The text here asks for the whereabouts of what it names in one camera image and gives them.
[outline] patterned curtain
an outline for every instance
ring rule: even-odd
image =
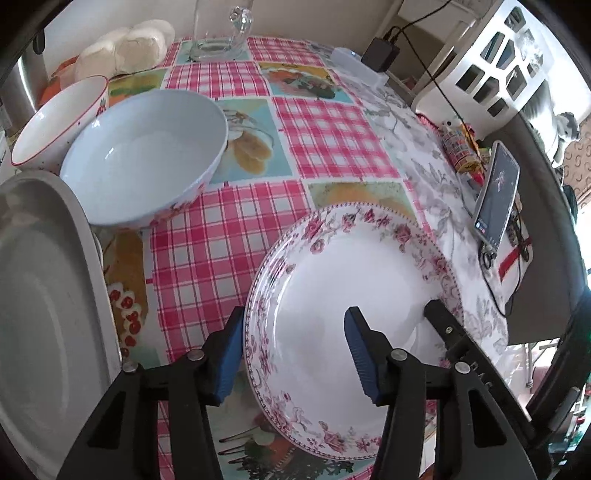
[[[581,141],[564,153],[564,183],[573,188],[579,208],[591,203],[591,115],[581,124]]]

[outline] gray tray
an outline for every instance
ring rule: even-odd
[[[43,171],[0,186],[0,423],[54,478],[121,370],[95,240],[67,185]]]

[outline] floral tablecloth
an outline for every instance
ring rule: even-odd
[[[478,242],[437,135],[390,88],[372,91],[338,72],[328,47],[252,37],[236,61],[206,64],[190,63],[189,48],[188,40],[176,42],[157,69],[111,82],[111,103],[158,87],[200,92],[219,102],[230,125],[220,167],[187,211],[151,232],[100,233],[123,356],[153,367],[202,345],[245,304],[265,253],[296,220],[331,203],[365,201],[416,219],[436,241],[453,265],[465,327],[495,362],[507,344],[506,323],[483,280]],[[517,283],[508,280],[517,276],[515,252],[505,249],[504,281],[500,264],[489,274],[499,304]],[[210,422],[225,478],[369,476],[371,461],[324,460],[283,439],[244,371]],[[167,480],[174,475],[165,405],[158,433]]]

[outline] phone screen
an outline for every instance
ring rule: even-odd
[[[488,188],[474,224],[495,250],[499,248],[507,226],[509,212],[515,199],[518,177],[519,166],[506,148],[498,144]]]

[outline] glass jug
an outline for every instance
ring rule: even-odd
[[[191,60],[235,60],[251,32],[253,1],[197,0]]]

